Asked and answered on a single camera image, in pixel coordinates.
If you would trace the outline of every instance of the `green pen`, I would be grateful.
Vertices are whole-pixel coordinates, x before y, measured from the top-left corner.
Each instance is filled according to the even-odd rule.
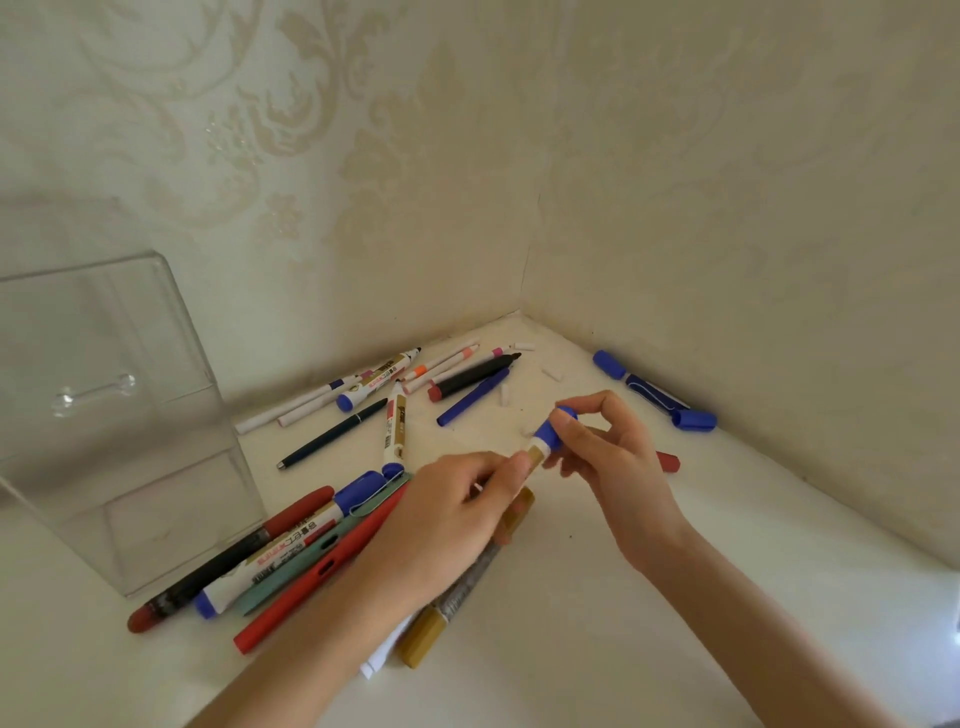
[[[413,475],[401,473],[387,481],[387,484],[375,495],[367,498],[363,503],[353,508],[344,519],[327,531],[317,541],[286,562],[279,569],[273,571],[259,584],[247,589],[233,603],[233,609],[248,615],[267,599],[275,595],[287,584],[292,582],[318,561],[320,561],[340,540],[352,531],[357,524],[376,510],[388,497],[392,496],[397,488],[407,482]]]

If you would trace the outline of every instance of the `red pen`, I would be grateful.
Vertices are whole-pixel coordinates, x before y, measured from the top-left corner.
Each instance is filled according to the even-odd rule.
[[[407,484],[404,483],[397,488],[392,496],[384,500],[375,511],[363,519],[332,551],[311,567],[310,571],[302,574],[256,619],[238,632],[236,637],[233,638],[233,643],[237,645],[237,649],[245,655],[250,652],[310,595],[320,589],[324,582],[343,564],[360,553],[399,503],[406,487]]]

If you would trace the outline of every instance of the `fingernail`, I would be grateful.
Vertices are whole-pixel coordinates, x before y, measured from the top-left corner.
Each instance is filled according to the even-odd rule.
[[[566,427],[572,419],[573,418],[562,409],[554,409],[553,412],[550,413],[550,420],[554,426],[559,425],[560,427]]]

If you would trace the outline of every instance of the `wallpaper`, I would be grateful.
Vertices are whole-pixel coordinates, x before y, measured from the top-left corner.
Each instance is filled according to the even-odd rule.
[[[568,25],[524,312],[960,566],[960,5]]]
[[[166,226],[235,405],[515,310],[556,5],[34,0],[0,8],[0,196]]]
[[[168,230],[237,408],[522,306],[960,566],[958,41],[948,0],[14,1],[0,198]]]

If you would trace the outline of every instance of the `blue marker cap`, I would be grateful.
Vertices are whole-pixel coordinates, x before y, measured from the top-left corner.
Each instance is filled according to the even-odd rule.
[[[403,466],[399,463],[387,463],[380,469],[380,472],[383,473],[383,476],[387,478],[387,480],[391,480],[403,473]]]
[[[613,358],[613,354],[603,349],[593,355],[593,363],[603,370],[603,373],[612,379],[619,381],[627,374],[627,368]]]
[[[377,471],[366,471],[352,483],[345,485],[333,496],[344,515],[372,496],[387,484],[387,478]]]
[[[217,610],[213,608],[213,605],[210,604],[210,600],[206,598],[206,594],[203,592],[200,592],[193,600],[193,606],[197,608],[197,611],[200,612],[200,616],[204,619],[213,619],[217,616]]]
[[[670,416],[673,426],[687,432],[710,432],[717,427],[717,416],[696,409],[678,409]]]
[[[574,420],[577,419],[577,413],[574,412],[570,407],[567,407],[565,404],[557,407],[557,409],[562,409],[566,414],[572,417]],[[564,442],[560,439],[560,435],[557,434],[557,430],[553,428],[553,425],[550,424],[549,420],[544,420],[543,424],[537,428],[537,431],[534,432],[534,437],[540,438],[546,445],[550,448],[550,451],[553,452]]]

